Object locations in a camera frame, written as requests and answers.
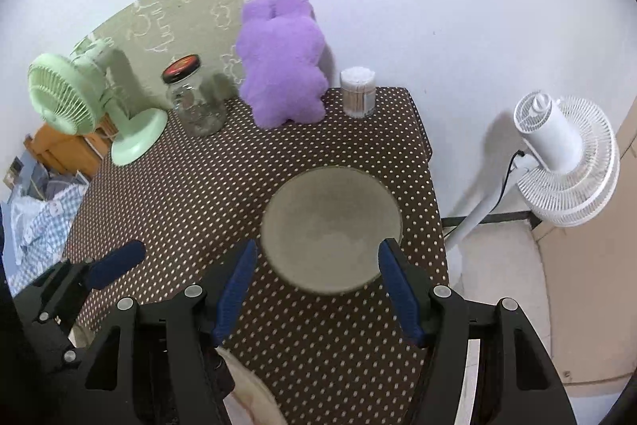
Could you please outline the large yellow floral plate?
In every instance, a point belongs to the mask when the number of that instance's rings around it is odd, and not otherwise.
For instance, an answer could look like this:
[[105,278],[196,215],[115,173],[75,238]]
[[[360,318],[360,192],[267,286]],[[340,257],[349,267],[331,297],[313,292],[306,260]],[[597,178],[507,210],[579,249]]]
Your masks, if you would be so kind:
[[233,425],[286,425],[286,419],[267,385],[244,367],[227,349],[220,347],[234,381],[234,390],[223,399]]

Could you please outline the green bowl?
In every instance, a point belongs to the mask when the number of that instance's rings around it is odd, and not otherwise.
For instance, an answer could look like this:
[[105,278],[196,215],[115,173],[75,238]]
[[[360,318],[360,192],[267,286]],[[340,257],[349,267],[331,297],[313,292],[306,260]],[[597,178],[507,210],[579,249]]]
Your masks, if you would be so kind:
[[260,242],[273,271],[310,294],[346,294],[379,275],[378,248],[399,241],[397,199],[368,172],[342,166],[308,170],[274,193]]

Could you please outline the blue checkered blanket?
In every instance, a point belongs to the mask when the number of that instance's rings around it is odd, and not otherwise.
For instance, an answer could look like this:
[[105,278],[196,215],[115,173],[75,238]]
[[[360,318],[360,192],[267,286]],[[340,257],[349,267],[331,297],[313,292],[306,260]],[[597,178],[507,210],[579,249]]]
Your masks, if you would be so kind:
[[18,188],[9,203],[1,203],[1,260],[12,296],[62,259],[87,190],[87,184],[70,183],[42,201]]

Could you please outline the brown polka dot tablecloth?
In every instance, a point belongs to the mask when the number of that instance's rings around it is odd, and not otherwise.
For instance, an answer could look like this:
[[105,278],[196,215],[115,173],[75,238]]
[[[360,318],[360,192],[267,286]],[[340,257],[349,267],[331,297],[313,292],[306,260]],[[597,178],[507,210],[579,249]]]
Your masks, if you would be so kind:
[[[351,166],[382,181],[403,217],[402,248],[435,282],[447,262],[429,171],[432,155],[408,90],[381,87],[372,116],[346,116],[339,90],[317,125],[263,131],[241,101],[215,135],[197,138],[170,118],[161,139],[124,167],[104,160],[74,218],[65,254],[98,258],[138,239],[141,265],[91,294],[80,322],[98,329],[124,296],[161,301],[197,282],[235,243],[257,238],[282,184],[319,166]],[[409,345],[383,286],[348,296],[304,294],[260,262],[226,349],[258,375],[291,424],[398,424],[424,354]]]

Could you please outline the green desk fan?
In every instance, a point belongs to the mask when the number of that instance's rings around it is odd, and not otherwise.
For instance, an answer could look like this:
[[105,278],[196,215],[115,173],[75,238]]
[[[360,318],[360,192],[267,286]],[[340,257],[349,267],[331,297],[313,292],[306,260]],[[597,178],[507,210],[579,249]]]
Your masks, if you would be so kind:
[[103,39],[78,46],[69,57],[43,53],[28,68],[32,107],[45,123],[67,135],[87,135],[103,118],[115,127],[112,163],[125,166],[140,159],[160,139],[167,113],[149,108],[130,116],[109,78],[123,53]]

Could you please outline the glass jar dark lid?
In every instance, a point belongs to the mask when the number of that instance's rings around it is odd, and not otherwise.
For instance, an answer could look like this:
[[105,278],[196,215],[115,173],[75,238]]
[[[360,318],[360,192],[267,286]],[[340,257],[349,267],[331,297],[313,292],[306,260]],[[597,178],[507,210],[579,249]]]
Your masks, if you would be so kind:
[[223,128],[226,107],[212,83],[204,79],[199,55],[176,59],[164,69],[161,79],[167,88],[167,98],[188,134],[205,137]]

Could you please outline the white standing fan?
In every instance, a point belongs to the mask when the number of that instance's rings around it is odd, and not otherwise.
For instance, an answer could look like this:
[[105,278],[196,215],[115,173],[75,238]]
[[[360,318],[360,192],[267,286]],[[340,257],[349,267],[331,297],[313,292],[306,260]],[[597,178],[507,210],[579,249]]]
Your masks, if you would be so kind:
[[587,223],[612,198],[620,175],[619,147],[609,119],[593,101],[555,99],[535,90],[517,102],[513,123],[525,148],[512,155],[496,189],[445,238],[450,253],[512,189],[554,227]]

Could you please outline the green sheep pattern board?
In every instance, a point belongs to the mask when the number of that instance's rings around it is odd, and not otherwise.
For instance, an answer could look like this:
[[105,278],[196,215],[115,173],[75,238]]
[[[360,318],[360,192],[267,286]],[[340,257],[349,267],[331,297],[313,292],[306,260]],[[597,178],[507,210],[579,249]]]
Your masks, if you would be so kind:
[[199,55],[206,80],[222,74],[236,85],[243,82],[235,41],[247,1],[136,0],[89,32],[76,49],[96,40],[121,49],[132,71],[112,81],[126,105],[133,111],[167,108],[161,73],[182,56]]

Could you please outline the purple plush toy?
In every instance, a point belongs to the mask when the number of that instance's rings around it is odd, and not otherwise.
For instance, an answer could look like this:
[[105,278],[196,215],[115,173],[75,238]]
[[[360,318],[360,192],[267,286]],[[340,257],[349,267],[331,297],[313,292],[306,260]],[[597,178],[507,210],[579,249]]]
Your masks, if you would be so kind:
[[324,119],[328,79],[320,70],[325,38],[309,0],[249,0],[236,40],[245,79],[240,98],[255,124],[276,128],[288,121]]

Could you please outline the cotton swab container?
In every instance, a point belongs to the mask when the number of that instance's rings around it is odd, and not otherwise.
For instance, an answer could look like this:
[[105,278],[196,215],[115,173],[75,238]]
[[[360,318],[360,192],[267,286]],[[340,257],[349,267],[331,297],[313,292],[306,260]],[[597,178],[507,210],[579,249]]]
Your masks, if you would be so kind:
[[351,118],[370,116],[376,107],[376,73],[362,66],[340,72],[343,111]]

